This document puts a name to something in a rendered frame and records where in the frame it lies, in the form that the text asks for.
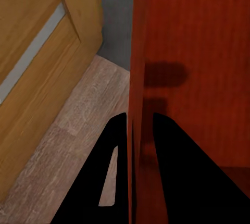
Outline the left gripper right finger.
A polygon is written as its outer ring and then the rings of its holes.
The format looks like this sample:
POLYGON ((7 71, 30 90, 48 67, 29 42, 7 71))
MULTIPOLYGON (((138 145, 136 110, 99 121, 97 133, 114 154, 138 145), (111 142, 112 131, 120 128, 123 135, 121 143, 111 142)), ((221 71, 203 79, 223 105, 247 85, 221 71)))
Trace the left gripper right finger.
POLYGON ((250 224, 250 199, 170 117, 153 114, 169 224, 250 224))

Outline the storage box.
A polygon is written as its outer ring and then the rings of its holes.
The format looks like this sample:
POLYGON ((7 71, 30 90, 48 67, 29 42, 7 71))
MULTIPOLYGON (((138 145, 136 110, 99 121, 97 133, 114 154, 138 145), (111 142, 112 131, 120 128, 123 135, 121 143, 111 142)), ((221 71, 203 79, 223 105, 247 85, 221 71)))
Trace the storage box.
POLYGON ((154 113, 250 199, 250 0, 133 0, 129 224, 169 224, 154 113))

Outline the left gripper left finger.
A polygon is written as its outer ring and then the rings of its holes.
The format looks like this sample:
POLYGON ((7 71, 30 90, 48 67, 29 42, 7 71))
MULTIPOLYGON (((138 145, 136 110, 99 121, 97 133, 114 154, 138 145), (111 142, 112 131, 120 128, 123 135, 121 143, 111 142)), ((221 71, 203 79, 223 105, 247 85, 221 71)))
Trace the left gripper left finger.
POLYGON ((112 117, 50 224, 129 224, 127 114, 112 117), (118 146, 115 204, 99 206, 118 146))

